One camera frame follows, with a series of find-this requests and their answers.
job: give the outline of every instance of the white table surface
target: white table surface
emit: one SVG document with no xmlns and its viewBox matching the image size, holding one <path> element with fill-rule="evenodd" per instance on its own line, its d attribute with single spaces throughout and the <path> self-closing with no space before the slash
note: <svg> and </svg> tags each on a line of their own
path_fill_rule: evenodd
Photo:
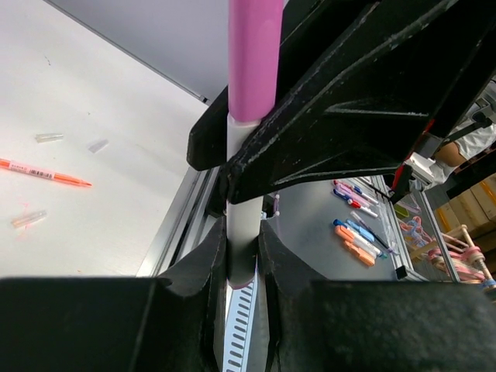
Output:
<svg viewBox="0 0 496 372">
<path fill-rule="evenodd" d="M 206 106 L 42 0 L 1 0 L 0 40 L 0 157 L 94 184 L 0 169 L 0 276 L 136 274 Z M 40 209 L 43 221 L 11 226 Z"/>
</svg>

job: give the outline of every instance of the gray wall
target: gray wall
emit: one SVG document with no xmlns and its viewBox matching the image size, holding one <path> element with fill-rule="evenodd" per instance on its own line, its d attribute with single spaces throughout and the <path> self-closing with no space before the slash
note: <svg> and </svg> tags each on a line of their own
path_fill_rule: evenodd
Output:
<svg viewBox="0 0 496 372">
<path fill-rule="evenodd" d="M 228 0 L 45 1 L 197 96 L 227 84 Z"/>
</svg>

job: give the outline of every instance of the white tube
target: white tube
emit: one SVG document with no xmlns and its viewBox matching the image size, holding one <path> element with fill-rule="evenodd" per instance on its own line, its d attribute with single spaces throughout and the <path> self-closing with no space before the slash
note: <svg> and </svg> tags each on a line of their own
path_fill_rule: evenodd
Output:
<svg viewBox="0 0 496 372">
<path fill-rule="evenodd" d="M 227 115 L 227 158 L 230 159 L 241 148 L 244 140 L 260 124 L 237 122 Z M 244 203 L 227 204 L 227 278 L 235 289 L 247 286 L 255 274 L 257 244 L 254 240 L 260 233 L 260 211 L 264 197 Z"/>
</svg>

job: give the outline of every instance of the cardboard box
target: cardboard box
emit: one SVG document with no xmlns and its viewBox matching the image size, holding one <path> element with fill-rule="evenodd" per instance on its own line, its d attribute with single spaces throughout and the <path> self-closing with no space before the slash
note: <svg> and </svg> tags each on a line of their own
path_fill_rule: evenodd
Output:
<svg viewBox="0 0 496 372">
<path fill-rule="evenodd" d="M 494 175 L 470 188 L 487 218 L 496 222 L 496 177 Z"/>
<path fill-rule="evenodd" d="M 471 190 L 466 190 L 452 199 L 449 205 L 460 223 L 467 225 L 472 239 L 496 229 L 496 224 L 487 218 Z"/>
<path fill-rule="evenodd" d="M 478 246 L 483 253 L 496 249 L 496 231 L 475 239 L 474 244 Z"/>
<path fill-rule="evenodd" d="M 434 211 L 434 216 L 436 217 L 439 229 L 443 233 L 447 233 L 461 225 L 449 203 L 437 208 Z"/>
</svg>

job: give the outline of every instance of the person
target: person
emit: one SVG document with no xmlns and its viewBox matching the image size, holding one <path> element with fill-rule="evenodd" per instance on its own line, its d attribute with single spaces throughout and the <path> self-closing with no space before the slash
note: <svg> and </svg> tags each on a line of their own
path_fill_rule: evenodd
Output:
<svg viewBox="0 0 496 372">
<path fill-rule="evenodd" d="M 490 81 L 486 89 L 496 92 L 496 82 Z M 473 112 L 477 108 L 478 106 L 474 104 L 469 112 Z M 458 132 L 473 122 L 472 119 L 466 118 L 451 133 Z M 455 169 L 472 157 L 485 151 L 495 140 L 496 124 L 493 123 L 486 128 L 479 128 L 451 143 L 441 146 L 436 154 L 434 154 L 433 160 L 435 163 L 430 167 L 434 181 L 424 187 L 420 181 L 410 180 L 410 191 L 428 190 L 438 184 L 444 184 Z"/>
</svg>

